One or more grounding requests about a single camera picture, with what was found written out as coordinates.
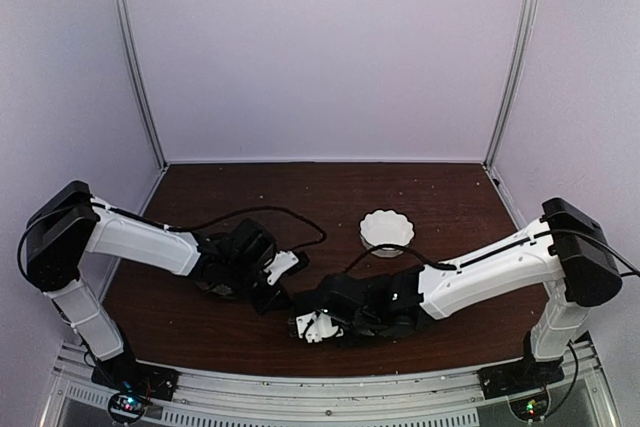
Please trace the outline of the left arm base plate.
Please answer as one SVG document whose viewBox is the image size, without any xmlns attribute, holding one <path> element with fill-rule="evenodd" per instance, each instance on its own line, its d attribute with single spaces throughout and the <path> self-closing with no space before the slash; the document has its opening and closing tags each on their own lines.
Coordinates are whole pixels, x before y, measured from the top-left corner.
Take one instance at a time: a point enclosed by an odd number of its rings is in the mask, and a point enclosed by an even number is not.
<svg viewBox="0 0 640 427">
<path fill-rule="evenodd" d="M 141 364 L 99 362 L 91 375 L 95 384 L 142 398 L 171 401 L 179 373 L 175 369 Z"/>
</svg>

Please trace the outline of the black zip tool case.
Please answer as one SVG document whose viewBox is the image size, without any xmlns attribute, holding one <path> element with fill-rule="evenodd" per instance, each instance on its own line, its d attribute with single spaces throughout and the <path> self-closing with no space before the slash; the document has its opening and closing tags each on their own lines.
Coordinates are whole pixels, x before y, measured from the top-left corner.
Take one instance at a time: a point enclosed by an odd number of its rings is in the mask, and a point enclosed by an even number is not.
<svg viewBox="0 0 640 427">
<path fill-rule="evenodd" d="M 321 313 L 324 309 L 324 303 L 325 295 L 319 290 L 299 292 L 293 297 L 293 312 L 296 318 L 312 313 Z"/>
</svg>

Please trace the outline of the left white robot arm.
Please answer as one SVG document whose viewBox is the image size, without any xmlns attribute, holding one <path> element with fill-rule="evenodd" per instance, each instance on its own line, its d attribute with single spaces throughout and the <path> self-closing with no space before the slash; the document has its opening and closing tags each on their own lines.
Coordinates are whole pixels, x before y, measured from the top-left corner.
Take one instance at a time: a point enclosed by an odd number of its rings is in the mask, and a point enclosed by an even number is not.
<svg viewBox="0 0 640 427">
<path fill-rule="evenodd" d="M 124 334 L 82 278 L 79 264 L 87 253 L 189 278 L 206 292 L 249 301 L 259 314 L 287 308 L 281 278 L 309 264 L 303 251 L 280 249 L 250 218 L 230 232 L 207 236 L 146 220 L 94 197 L 82 181 L 69 183 L 29 219 L 17 247 L 18 268 L 95 358 L 106 361 L 106 376 L 123 391 L 137 389 L 144 371 L 125 354 Z"/>
</svg>

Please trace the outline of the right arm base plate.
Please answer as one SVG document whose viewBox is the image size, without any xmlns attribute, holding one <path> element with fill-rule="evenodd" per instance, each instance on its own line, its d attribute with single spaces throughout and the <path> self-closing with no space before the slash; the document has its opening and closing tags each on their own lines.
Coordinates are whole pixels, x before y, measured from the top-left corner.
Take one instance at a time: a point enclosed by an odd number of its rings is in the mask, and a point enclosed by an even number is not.
<svg viewBox="0 0 640 427">
<path fill-rule="evenodd" d="M 477 375 L 487 400 L 540 389 L 565 378 L 558 362 L 530 363 L 524 359 L 484 367 Z"/>
</svg>

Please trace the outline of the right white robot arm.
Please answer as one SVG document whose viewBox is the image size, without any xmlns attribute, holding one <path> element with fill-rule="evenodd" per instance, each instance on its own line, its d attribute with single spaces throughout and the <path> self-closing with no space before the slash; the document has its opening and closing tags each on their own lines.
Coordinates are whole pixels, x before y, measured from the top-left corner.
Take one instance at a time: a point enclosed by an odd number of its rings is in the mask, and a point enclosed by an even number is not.
<svg viewBox="0 0 640 427">
<path fill-rule="evenodd" d="M 294 298 L 293 335 L 307 343 L 403 338 L 476 303 L 542 284 L 548 301 L 513 366 L 519 387 L 535 387 L 561 358 L 590 309 L 613 299 L 623 280 L 601 225 L 562 198 L 515 234 L 444 262 L 426 259 L 395 274 L 326 276 Z"/>
</svg>

